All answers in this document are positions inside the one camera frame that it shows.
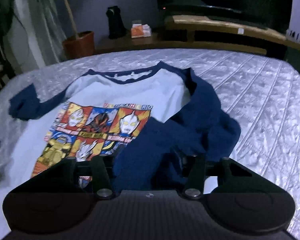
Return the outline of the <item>large black television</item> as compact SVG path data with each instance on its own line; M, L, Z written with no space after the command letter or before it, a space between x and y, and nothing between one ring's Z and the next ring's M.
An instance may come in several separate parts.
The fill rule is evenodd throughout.
M206 16L282 34L289 28L292 0L157 0L165 15Z

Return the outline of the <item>orange tissue box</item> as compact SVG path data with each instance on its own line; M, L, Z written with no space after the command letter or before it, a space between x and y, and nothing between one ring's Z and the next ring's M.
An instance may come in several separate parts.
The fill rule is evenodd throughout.
M151 37L151 27L147 24L133 24L131 28L132 38Z

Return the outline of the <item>black speaker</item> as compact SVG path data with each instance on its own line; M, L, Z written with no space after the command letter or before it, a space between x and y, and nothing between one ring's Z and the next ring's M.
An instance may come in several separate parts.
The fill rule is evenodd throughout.
M117 5L108 7L106 16L109 25L109 39L114 40L126 36L128 30L123 24L120 8Z

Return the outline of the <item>potted tree in red pot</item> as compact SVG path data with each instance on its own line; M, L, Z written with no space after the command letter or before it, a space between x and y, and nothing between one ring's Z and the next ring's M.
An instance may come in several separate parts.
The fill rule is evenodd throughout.
M95 52L94 32L83 31L78 32L72 10L68 0L63 0L69 20L71 23L73 36L62 41L63 51L68 59L79 59L87 56L92 56Z

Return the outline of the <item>blue raglan graphic shirt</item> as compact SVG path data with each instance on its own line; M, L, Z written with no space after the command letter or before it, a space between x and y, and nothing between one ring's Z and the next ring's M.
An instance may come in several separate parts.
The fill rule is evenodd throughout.
M186 183L183 155L228 157L241 134L208 82L163 62L90 70L45 102L29 85L10 99L9 115L27 126L12 152L15 185L2 213L10 231L44 235L91 213L94 156L103 158L114 194L176 188Z

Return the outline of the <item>silver quilted bedspread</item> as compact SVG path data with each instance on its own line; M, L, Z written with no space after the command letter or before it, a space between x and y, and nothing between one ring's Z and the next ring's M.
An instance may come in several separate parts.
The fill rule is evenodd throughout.
M65 61L19 75L0 91L0 239L10 229L2 213L14 187L12 152L27 123L8 114L10 99L28 85L46 101L92 69L133 70L165 62L192 68L215 89L241 136L232 157L287 190L296 202L290 233L300 239L300 74L287 62L252 54L204 49L155 49L109 53Z

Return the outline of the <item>wooden TV stand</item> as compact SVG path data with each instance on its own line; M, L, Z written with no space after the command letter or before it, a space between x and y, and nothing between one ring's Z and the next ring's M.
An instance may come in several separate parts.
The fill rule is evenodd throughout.
M168 16L163 26L150 37L130 35L105 39L95 54L118 51L192 48L229 50L283 60L300 72L300 43L269 29L232 22L211 20L205 16Z

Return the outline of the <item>grey curtain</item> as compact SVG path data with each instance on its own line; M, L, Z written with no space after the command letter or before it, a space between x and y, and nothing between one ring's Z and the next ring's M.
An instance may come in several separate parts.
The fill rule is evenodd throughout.
M61 27L54 0L28 0L31 21L45 64L66 60L62 42L66 36Z

